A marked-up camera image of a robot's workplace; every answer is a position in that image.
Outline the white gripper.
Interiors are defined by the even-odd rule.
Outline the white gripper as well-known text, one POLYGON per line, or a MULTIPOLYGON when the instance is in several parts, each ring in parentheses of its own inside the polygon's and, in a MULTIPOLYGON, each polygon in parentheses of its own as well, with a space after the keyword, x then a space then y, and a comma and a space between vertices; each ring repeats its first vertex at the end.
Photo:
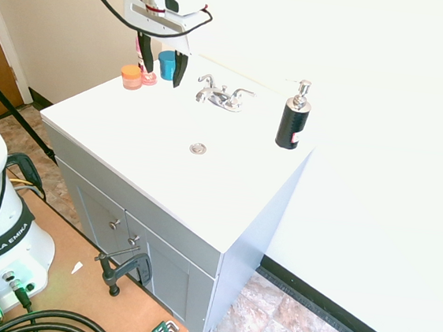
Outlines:
MULTIPOLYGON (((123 0, 124 18, 130 24, 150 32, 175 51, 173 88, 177 88, 188 66, 187 54, 192 54, 198 43, 197 28, 210 22, 204 0, 123 0)), ((138 65, 144 73, 152 73, 154 59, 150 36, 137 32, 138 65)))

